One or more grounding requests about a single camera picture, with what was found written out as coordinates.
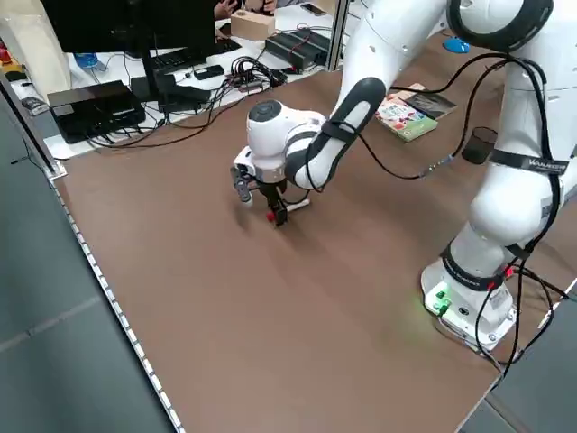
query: red object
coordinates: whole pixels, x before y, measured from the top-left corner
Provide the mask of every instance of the red object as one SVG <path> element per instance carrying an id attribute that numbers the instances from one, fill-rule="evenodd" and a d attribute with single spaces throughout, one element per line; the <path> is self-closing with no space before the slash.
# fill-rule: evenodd
<path id="1" fill-rule="evenodd" d="M 10 57 L 10 53 L 5 47 L 0 47 L 0 61 L 2 63 L 12 63 L 12 58 Z"/>

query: small box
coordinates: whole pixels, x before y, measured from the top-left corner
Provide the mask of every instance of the small box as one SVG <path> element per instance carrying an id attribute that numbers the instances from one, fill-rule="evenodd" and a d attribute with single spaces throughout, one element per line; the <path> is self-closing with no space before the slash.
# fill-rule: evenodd
<path id="1" fill-rule="evenodd" d="M 231 16 L 231 34 L 250 41 L 265 41 L 275 32 L 274 16 L 236 11 Z"/>

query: white label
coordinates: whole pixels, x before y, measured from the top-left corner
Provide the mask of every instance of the white label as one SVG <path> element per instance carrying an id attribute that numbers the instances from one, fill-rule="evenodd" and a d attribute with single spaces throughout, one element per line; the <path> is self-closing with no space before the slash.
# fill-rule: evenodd
<path id="1" fill-rule="evenodd" d="M 71 115 L 74 113 L 74 108 L 70 104 L 66 104 L 65 106 L 55 106 L 52 111 L 55 115 Z"/>
<path id="2" fill-rule="evenodd" d="M 505 302 L 505 299 L 507 299 L 507 291 L 504 288 L 500 288 L 490 297 L 489 302 L 493 309 L 498 309 Z"/>

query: black device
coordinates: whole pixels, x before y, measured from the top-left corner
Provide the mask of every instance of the black device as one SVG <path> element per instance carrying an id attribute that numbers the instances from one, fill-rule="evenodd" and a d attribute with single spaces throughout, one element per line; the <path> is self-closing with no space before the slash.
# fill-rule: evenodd
<path id="1" fill-rule="evenodd" d="M 161 109 L 173 105 L 171 98 L 185 99 L 186 90 L 157 79 L 150 50 L 188 47 L 204 57 L 214 50 L 214 4 L 208 0 L 41 1 L 64 51 L 138 51 L 146 78 L 133 78 L 131 88 L 141 101 L 156 100 Z"/>
<path id="2" fill-rule="evenodd" d="M 241 45 L 232 39 L 219 39 L 209 52 L 198 52 L 194 48 L 183 48 L 160 56 L 152 57 L 152 69 L 159 74 L 168 74 L 177 70 L 193 68 L 196 65 L 206 63 L 206 56 L 223 54 L 238 50 Z"/>
<path id="3" fill-rule="evenodd" d="M 324 10 L 322 10 L 320 7 L 317 7 L 311 3 L 304 3 L 300 7 L 302 7 L 306 11 L 310 12 L 314 16 L 326 15 L 326 12 Z"/>
<path id="4" fill-rule="evenodd" d="M 223 24 L 220 29 L 220 33 L 222 33 L 224 36 L 228 36 L 229 38 L 231 37 L 231 24 L 230 23 L 226 23 Z"/>
<path id="5" fill-rule="evenodd" d="M 134 126 L 146 117 L 140 101 L 120 80 L 51 93 L 48 101 L 66 143 Z"/>
<path id="6" fill-rule="evenodd" d="M 265 50 L 286 60 L 297 69 L 325 65 L 331 41 L 308 29 L 277 33 L 265 42 Z"/>
<path id="7" fill-rule="evenodd" d="M 213 65 L 202 69 L 195 69 L 194 72 L 195 72 L 195 78 L 198 80 L 224 75 L 224 69 L 220 65 Z"/>

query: book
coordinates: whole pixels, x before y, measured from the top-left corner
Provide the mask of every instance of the book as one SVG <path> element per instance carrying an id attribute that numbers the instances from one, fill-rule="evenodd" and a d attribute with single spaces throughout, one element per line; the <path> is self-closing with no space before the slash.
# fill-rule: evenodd
<path id="1" fill-rule="evenodd" d="M 385 99 L 375 115 L 391 132 L 406 142 L 436 129 L 438 123 L 397 98 Z"/>
<path id="2" fill-rule="evenodd" d="M 416 93 L 405 102 L 433 120 L 439 120 L 452 113 L 457 105 L 438 94 Z"/>
<path id="3" fill-rule="evenodd" d="M 421 83 L 411 84 L 408 88 L 413 88 L 414 90 L 425 90 L 426 89 L 426 87 L 423 86 Z M 408 90 L 400 90 L 397 93 L 390 93 L 387 96 L 387 99 L 392 99 L 395 97 L 396 99 L 402 99 L 404 101 L 406 99 L 409 99 L 413 95 L 415 95 L 415 92 L 411 92 Z"/>

